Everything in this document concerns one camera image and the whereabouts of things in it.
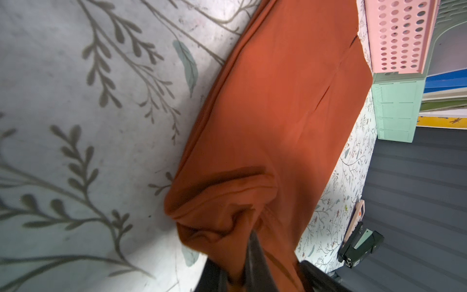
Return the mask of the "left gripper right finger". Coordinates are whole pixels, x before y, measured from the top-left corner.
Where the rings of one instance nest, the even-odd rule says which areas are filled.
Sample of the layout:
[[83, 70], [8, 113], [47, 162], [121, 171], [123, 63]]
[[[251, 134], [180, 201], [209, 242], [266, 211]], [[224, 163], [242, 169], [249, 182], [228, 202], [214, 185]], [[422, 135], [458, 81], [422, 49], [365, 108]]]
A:
[[310, 262], [299, 264], [300, 280], [306, 292], [351, 292]]

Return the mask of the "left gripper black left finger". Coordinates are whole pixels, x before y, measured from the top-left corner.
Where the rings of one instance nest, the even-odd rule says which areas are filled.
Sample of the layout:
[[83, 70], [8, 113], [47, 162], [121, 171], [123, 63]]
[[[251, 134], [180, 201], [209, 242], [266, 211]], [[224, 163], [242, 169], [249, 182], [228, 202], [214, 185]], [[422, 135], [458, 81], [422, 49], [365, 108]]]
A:
[[249, 237], [244, 275], [247, 292], [278, 292], [255, 231]]

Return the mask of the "rust orange skirt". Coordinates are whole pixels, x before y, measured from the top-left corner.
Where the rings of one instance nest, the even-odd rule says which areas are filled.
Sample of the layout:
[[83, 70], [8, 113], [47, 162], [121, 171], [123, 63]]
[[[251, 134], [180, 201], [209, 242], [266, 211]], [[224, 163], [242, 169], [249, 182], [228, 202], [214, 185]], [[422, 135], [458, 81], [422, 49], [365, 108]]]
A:
[[164, 211], [207, 256], [198, 292], [246, 292], [255, 231], [279, 292], [372, 84], [355, 1], [262, 1], [198, 115]]

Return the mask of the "small orange white card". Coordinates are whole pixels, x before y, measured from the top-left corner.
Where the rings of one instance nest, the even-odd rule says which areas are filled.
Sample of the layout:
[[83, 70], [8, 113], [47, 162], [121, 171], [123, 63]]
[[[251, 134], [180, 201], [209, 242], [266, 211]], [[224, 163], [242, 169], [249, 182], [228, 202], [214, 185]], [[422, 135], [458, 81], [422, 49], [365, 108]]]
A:
[[365, 214], [365, 201], [360, 200], [359, 202], [356, 203], [355, 206], [355, 211], [353, 213], [353, 216], [350, 220], [349, 227], [347, 229], [347, 232], [345, 233], [343, 244], [345, 244], [350, 236], [352, 235], [353, 231], [356, 229], [357, 225], [359, 222], [362, 221], [364, 214]]

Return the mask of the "mint green file organizer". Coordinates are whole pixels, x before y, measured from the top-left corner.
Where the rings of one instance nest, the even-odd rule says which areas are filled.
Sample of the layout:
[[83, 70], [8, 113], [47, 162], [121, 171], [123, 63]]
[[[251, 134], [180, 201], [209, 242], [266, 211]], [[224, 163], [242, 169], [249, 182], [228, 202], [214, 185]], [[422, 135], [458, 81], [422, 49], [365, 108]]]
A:
[[424, 71], [421, 74], [374, 73], [372, 97], [379, 139], [413, 141], [435, 43], [448, 30], [466, 21], [466, 1], [440, 1]]

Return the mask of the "white book in organizer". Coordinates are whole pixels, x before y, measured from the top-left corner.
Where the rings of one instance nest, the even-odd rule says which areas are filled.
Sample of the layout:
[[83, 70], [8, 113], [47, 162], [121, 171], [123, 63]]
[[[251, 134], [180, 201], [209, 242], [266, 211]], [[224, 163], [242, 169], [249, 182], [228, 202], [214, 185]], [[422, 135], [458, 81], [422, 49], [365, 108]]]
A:
[[466, 130], [467, 109], [459, 108], [421, 112], [417, 120], [417, 126]]

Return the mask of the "blue folders in organizer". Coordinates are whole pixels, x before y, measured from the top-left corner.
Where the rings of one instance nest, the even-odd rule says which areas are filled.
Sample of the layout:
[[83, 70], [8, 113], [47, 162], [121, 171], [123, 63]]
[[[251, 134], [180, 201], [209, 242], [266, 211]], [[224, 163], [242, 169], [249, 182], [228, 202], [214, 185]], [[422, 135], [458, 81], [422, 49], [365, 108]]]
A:
[[467, 70], [433, 75], [426, 79], [424, 93], [454, 90], [467, 87]]

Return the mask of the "pink plastic basket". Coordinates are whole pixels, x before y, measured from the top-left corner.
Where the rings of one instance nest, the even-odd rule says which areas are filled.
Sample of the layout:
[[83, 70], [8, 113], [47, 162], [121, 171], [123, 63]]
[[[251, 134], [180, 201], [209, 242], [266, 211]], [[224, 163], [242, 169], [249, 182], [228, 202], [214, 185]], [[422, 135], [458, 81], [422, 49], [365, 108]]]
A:
[[365, 1], [374, 73], [421, 74], [440, 1]]

